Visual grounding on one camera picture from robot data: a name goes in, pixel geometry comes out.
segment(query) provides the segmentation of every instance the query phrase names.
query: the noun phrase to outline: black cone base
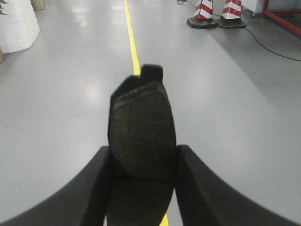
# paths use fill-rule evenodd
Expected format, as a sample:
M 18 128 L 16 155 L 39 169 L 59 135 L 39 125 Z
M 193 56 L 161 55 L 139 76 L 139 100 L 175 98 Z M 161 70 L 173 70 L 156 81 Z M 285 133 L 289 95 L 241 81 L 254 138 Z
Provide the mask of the black cone base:
M 217 27 L 217 21 L 214 19 L 198 20 L 195 17 L 187 19 L 187 24 L 195 29 L 207 29 Z
M 217 24 L 221 28 L 244 28 L 246 27 L 245 22 L 243 22 L 240 18 L 239 19 L 225 19 L 224 17 L 221 17 L 219 20 L 217 20 Z

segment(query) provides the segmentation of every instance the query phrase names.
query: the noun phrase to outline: gray epoxy floor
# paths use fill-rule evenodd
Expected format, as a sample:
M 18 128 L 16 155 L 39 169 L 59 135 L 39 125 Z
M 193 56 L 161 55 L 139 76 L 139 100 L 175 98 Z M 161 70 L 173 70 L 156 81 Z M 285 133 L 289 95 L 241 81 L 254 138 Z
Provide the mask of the gray epoxy floor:
M 35 44 L 0 65 L 0 222 L 53 194 L 107 144 L 109 96 L 133 73 L 122 0 L 46 4 Z M 223 4 L 215 1 L 214 13 Z M 301 223 L 300 62 L 267 52 L 244 29 L 189 28 L 187 2 L 129 6 L 140 64 L 164 68 L 177 143 Z M 243 9 L 266 47 L 301 58 L 297 36 L 249 15 Z M 171 226 L 181 225 L 177 211 L 173 199 Z

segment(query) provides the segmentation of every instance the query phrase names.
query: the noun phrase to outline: yellow stripe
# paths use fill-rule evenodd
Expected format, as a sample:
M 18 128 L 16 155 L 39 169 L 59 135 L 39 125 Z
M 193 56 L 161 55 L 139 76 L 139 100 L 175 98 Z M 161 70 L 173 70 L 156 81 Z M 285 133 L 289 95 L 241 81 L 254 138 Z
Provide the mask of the yellow stripe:
M 127 29 L 128 29 L 128 36 L 130 38 L 130 45 L 131 45 L 131 52 L 132 52 L 132 59 L 133 59 L 133 66 L 134 66 L 134 75 L 140 75 L 140 66 L 138 61 L 138 55 L 134 40 L 132 22 L 130 17 L 130 11 L 128 9 L 128 1 L 124 0 L 124 5 L 126 8 L 126 16 L 127 16 Z
M 163 220 L 159 226 L 169 226 L 167 213 L 164 215 Z

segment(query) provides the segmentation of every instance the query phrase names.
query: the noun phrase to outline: plant leaf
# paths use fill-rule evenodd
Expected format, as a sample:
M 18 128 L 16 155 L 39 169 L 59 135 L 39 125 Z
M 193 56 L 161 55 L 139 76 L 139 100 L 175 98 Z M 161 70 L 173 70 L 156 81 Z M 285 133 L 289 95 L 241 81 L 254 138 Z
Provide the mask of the plant leaf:
M 7 14 L 5 14 L 5 13 L 2 13 L 2 11 L 1 11 L 1 10 L 0 10 L 0 14 L 1 14 L 1 15 L 7 15 Z

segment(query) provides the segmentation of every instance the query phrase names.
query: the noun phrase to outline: white cabinet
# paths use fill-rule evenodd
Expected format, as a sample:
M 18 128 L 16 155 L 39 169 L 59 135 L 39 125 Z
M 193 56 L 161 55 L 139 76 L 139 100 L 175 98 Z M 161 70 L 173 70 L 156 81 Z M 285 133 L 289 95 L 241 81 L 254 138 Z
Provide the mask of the white cabinet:
M 261 13 L 265 0 L 242 0 L 242 5 L 254 13 Z M 271 10 L 301 8 L 301 0 L 269 0 Z

